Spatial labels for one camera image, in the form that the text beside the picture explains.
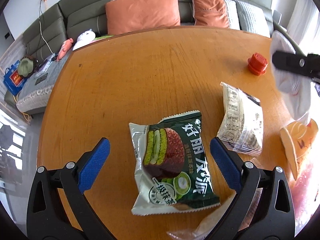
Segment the white tissue paper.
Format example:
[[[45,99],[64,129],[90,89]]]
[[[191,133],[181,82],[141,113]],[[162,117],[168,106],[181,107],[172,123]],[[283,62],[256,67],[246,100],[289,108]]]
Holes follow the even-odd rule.
[[[271,36],[270,55],[276,51],[295,53],[289,40],[279,31],[275,30]],[[281,92],[285,106],[296,121],[308,124],[311,105],[311,81],[307,77],[299,76],[287,71],[278,70],[271,63],[271,71],[277,89]]]

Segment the red plastic cap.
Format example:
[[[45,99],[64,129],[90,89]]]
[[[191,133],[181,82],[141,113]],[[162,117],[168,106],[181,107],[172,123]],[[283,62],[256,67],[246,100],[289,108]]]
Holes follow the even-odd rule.
[[[248,59],[248,69],[254,75],[257,75],[257,76],[264,75],[266,73],[267,66],[268,66],[267,59],[260,53],[254,53]]]

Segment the white snack packet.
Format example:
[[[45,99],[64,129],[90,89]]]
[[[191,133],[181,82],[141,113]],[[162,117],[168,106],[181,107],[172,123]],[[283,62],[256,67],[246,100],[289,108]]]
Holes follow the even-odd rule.
[[[217,137],[231,151],[259,156],[264,135],[260,100],[224,82],[220,86],[225,114]]]

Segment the green matcha pie snack packet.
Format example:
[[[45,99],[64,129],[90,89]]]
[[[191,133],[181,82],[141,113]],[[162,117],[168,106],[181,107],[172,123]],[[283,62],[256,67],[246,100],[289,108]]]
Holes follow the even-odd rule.
[[[188,111],[153,125],[129,123],[139,191],[133,215],[188,213],[220,204],[201,138],[202,114]]]

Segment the clear plastic wrapper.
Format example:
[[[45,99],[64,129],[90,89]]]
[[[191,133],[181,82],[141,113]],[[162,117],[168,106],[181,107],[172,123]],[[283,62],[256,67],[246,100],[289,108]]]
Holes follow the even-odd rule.
[[[259,200],[261,197],[263,189],[258,188],[255,191],[252,203],[249,207],[249,210],[246,213],[244,220],[242,221],[239,230],[243,230],[249,227],[254,213],[259,204]],[[178,231],[168,231],[167,234],[172,239],[205,239],[210,233],[210,231],[217,225],[217,223],[222,219],[224,213],[227,211],[230,206],[232,200],[235,197],[236,192],[233,193],[226,199],[223,204],[221,204],[215,211],[213,211],[210,215],[206,216],[199,226],[196,229],[183,229]]]

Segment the orange paper cup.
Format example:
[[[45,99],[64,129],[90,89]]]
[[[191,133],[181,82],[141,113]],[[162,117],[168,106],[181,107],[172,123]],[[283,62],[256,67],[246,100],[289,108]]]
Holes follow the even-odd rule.
[[[281,141],[294,180],[297,180],[300,174],[302,163],[310,152],[317,133],[318,126],[313,119],[310,119],[307,125],[294,121],[280,130]]]

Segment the grey checked cushion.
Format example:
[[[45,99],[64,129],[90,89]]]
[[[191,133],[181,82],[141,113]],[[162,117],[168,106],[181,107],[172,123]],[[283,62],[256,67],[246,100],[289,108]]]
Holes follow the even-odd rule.
[[[270,30],[261,8],[242,1],[224,0],[229,27],[270,38]]]

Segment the black remote on sofa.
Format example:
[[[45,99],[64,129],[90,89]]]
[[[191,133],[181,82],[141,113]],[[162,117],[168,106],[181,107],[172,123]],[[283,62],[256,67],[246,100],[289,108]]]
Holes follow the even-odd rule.
[[[42,81],[44,81],[48,76],[48,73],[42,75],[41,77],[37,78],[37,80],[35,81],[35,85],[38,85],[39,83],[41,83]]]

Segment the blue shopping bag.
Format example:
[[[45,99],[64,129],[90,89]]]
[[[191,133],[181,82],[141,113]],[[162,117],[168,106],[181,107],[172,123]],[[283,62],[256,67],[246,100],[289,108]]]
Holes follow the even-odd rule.
[[[27,81],[26,77],[20,76],[18,74],[17,68],[19,64],[20,61],[17,60],[9,68],[6,68],[4,74],[3,83],[13,96],[16,96],[22,90],[24,84]]]

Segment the green hat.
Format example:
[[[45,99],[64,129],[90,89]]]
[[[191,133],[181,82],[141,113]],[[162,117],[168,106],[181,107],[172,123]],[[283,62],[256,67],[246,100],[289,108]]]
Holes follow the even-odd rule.
[[[17,71],[22,77],[30,77],[38,67],[38,60],[32,56],[25,56],[21,59]]]

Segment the pink plush toy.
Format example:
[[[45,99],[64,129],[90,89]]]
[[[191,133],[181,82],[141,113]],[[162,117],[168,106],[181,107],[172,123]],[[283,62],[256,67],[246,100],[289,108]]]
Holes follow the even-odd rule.
[[[72,48],[73,43],[74,41],[72,38],[69,38],[63,42],[61,49],[57,55],[56,62],[59,62],[67,54],[67,52]]]

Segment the large orange cushion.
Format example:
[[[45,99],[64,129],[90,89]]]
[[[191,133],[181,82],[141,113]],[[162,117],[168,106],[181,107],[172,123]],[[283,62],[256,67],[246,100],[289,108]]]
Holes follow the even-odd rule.
[[[105,11],[109,35],[175,27],[181,22],[178,0],[112,0]]]

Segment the white plush toy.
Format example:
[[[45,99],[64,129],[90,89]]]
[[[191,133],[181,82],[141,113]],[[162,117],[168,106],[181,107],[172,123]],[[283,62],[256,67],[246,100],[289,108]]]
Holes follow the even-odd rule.
[[[86,30],[83,33],[81,33],[78,38],[77,42],[79,41],[93,41],[96,38],[95,32],[92,29]]]

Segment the green leather sofa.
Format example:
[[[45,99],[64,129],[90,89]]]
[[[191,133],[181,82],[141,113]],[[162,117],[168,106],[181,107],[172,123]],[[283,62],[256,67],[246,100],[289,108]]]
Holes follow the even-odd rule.
[[[97,35],[107,34],[105,4],[111,0],[9,0],[4,17],[14,38],[22,37],[27,55],[43,62],[57,53],[62,43],[76,39],[92,29]],[[272,0],[239,0],[263,10],[273,31]],[[182,24],[191,24],[192,0],[178,0]]]

